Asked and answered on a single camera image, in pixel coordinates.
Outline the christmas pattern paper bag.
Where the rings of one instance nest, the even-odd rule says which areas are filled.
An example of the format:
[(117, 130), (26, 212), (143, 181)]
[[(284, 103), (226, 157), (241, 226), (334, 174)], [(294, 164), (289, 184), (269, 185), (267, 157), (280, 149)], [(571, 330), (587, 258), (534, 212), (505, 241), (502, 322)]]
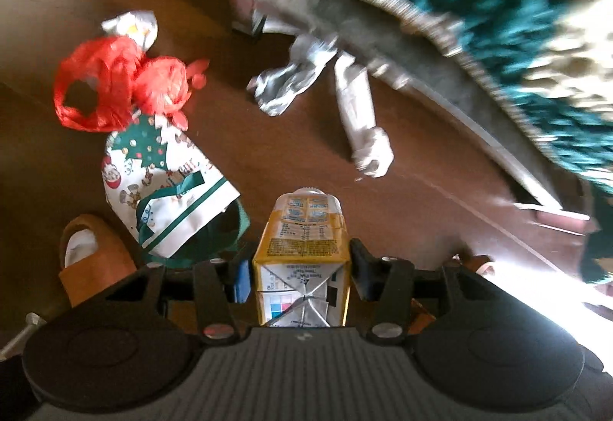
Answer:
[(236, 251), (251, 224), (238, 189), (164, 116), (137, 112), (111, 132), (101, 174), (146, 262), (187, 268)]

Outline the crumpled white printed wrapper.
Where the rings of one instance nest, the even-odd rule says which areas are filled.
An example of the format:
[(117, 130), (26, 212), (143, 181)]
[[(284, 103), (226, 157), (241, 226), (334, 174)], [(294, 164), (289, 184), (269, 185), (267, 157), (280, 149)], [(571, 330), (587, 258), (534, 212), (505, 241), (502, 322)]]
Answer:
[(146, 53), (158, 37), (158, 22), (153, 11), (130, 11), (101, 23), (107, 36), (126, 36)]

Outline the yellow drink carton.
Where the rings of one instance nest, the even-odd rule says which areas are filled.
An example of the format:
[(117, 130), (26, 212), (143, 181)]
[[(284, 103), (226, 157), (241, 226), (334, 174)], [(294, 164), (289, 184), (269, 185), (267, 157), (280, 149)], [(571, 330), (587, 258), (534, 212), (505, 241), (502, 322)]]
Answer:
[(351, 257), (335, 196), (307, 187), (279, 196), (252, 266), (262, 327), (346, 323)]

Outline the red plastic bag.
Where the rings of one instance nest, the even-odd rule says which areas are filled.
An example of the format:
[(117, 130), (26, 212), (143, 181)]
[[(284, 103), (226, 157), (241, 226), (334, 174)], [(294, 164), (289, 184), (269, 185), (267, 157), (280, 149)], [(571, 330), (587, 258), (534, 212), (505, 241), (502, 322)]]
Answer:
[[(188, 128), (183, 107), (195, 90), (207, 84), (207, 59), (186, 64), (173, 56), (150, 58), (127, 36), (100, 37), (80, 44), (64, 59), (55, 76), (53, 102), (60, 123), (88, 132), (126, 129), (136, 110), (161, 115), (182, 130)], [(64, 103), (77, 81), (93, 81), (97, 105), (90, 113)]]

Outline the crumpled silver foil wrapper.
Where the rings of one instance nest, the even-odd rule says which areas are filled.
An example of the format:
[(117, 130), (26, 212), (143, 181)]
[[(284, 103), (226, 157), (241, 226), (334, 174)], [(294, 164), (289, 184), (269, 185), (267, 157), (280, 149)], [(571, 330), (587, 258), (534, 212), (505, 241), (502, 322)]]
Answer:
[(298, 35), (286, 66), (263, 71), (251, 78), (246, 89), (263, 113), (280, 116), (297, 96), (315, 84), (337, 52), (335, 39), (324, 41), (309, 34)]

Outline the crumpled white paper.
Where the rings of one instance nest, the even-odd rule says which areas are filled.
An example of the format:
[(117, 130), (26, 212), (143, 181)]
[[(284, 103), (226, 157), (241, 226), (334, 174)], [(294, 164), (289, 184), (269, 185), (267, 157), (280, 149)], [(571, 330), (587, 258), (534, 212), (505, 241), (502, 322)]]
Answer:
[(368, 70), (353, 56), (340, 53), (334, 63), (340, 118), (359, 173), (371, 178), (388, 173), (394, 153), (388, 134), (377, 125)]

